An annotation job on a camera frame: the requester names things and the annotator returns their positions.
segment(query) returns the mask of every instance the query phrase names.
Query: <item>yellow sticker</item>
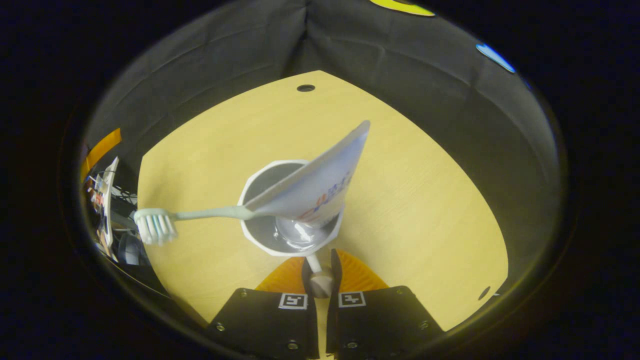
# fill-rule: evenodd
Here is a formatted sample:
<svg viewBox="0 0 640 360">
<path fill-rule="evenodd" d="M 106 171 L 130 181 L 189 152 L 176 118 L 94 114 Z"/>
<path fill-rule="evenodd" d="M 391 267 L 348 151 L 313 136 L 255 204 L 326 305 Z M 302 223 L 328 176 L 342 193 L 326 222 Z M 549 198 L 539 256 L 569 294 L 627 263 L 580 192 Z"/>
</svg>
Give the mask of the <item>yellow sticker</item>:
<svg viewBox="0 0 640 360">
<path fill-rule="evenodd" d="M 406 0 L 370 0 L 370 1 L 378 6 L 382 6 L 383 8 L 397 10 L 399 12 L 410 13 L 413 15 L 420 15 L 420 16 L 436 15 L 425 8 L 421 8 L 417 5 L 410 4 L 409 1 L 406 1 Z"/>
</svg>

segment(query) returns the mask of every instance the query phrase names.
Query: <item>cup rim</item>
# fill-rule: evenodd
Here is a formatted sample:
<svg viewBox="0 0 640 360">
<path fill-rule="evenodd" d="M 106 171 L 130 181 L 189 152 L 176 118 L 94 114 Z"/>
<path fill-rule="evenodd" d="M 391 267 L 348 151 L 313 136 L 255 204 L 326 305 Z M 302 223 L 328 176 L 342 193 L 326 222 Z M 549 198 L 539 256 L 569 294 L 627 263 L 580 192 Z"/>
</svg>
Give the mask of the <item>cup rim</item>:
<svg viewBox="0 0 640 360">
<path fill-rule="evenodd" d="M 307 160 L 276 160 L 276 161 L 272 161 L 271 163 L 269 163 L 269 165 L 267 165 L 264 168 L 258 170 L 256 173 L 254 173 L 253 175 L 251 175 L 247 179 L 246 183 L 244 184 L 244 188 L 242 190 L 242 194 L 240 195 L 240 199 L 238 200 L 237 204 L 240 205 L 240 206 L 242 206 L 244 204 L 244 197 L 246 196 L 246 193 L 247 193 L 249 187 L 251 186 L 251 184 L 253 184 L 253 182 L 256 180 L 256 178 L 258 178 L 265 171 L 267 171 L 267 170 L 269 170 L 269 169 L 271 169 L 273 167 L 279 166 L 279 165 L 285 165 L 285 164 L 306 165 L 308 163 L 309 163 L 309 161 L 307 161 Z M 272 256 L 290 256 L 290 257 L 299 256 L 299 257 L 304 257 L 304 256 L 309 256 L 309 255 L 315 253 L 320 248 L 324 247 L 326 244 L 330 243 L 333 239 L 335 239 L 338 236 L 338 231 L 340 229 L 340 226 L 342 225 L 342 216 L 343 216 L 343 214 L 344 214 L 344 204 L 342 205 L 342 208 L 340 209 L 340 212 L 338 213 L 338 219 L 337 219 L 337 221 L 335 223 L 335 226 L 333 227 L 331 233 L 323 241 L 320 241 L 316 245 L 314 245 L 311 248 L 306 249 L 304 251 L 283 252 L 283 251 L 274 250 L 274 249 L 264 245 L 262 242 L 260 242 L 255 237 L 253 237 L 253 235 L 251 234 L 251 232 L 249 232 L 249 229 L 246 226 L 245 220 L 240 220 L 240 226 L 242 227 L 242 231 L 244 233 L 244 237 L 249 239 L 252 243 L 256 244 L 256 246 L 258 246 L 260 249 L 262 249 L 265 252 L 267 252 L 269 255 L 272 255 Z"/>
</svg>

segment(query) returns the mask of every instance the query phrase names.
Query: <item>toothbrush head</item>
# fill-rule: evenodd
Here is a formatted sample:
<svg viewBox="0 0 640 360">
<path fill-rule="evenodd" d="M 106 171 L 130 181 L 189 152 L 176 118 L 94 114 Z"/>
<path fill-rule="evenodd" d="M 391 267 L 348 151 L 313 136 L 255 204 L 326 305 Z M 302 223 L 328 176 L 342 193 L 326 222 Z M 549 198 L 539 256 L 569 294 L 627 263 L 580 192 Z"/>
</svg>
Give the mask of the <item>toothbrush head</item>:
<svg viewBox="0 0 640 360">
<path fill-rule="evenodd" d="M 173 224 L 174 218 L 174 214 L 165 209 L 141 209 L 133 215 L 142 242 L 160 246 L 178 237 Z"/>
</svg>

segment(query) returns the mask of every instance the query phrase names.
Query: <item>toothpaste tube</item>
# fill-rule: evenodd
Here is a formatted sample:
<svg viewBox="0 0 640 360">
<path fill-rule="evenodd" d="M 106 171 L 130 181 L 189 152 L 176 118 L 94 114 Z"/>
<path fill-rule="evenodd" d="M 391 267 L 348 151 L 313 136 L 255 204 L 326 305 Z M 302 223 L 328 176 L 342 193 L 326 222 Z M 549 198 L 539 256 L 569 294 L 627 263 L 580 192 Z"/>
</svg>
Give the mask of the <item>toothpaste tube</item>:
<svg viewBox="0 0 640 360">
<path fill-rule="evenodd" d="M 288 218 L 318 228 L 333 219 L 344 198 L 369 134 L 368 120 L 316 159 L 244 206 L 257 213 Z"/>
</svg>

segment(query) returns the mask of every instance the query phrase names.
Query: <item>hole in table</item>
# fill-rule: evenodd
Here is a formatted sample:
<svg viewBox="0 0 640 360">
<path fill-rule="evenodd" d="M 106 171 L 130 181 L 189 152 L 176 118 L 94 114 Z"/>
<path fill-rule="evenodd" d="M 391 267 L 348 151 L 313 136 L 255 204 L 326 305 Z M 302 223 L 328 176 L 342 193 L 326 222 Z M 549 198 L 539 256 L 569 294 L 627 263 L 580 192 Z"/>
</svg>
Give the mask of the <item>hole in table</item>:
<svg viewBox="0 0 640 360">
<path fill-rule="evenodd" d="M 311 85 L 311 84 L 304 84 L 304 85 L 300 85 L 298 86 L 298 91 L 300 92 L 309 92 L 309 91 L 313 91 L 316 87 Z"/>
<path fill-rule="evenodd" d="M 491 286 L 487 286 L 486 289 L 484 289 L 484 291 L 482 292 L 482 294 L 480 294 L 480 297 L 478 298 L 478 300 L 481 300 L 489 292 L 490 288 Z"/>
</svg>

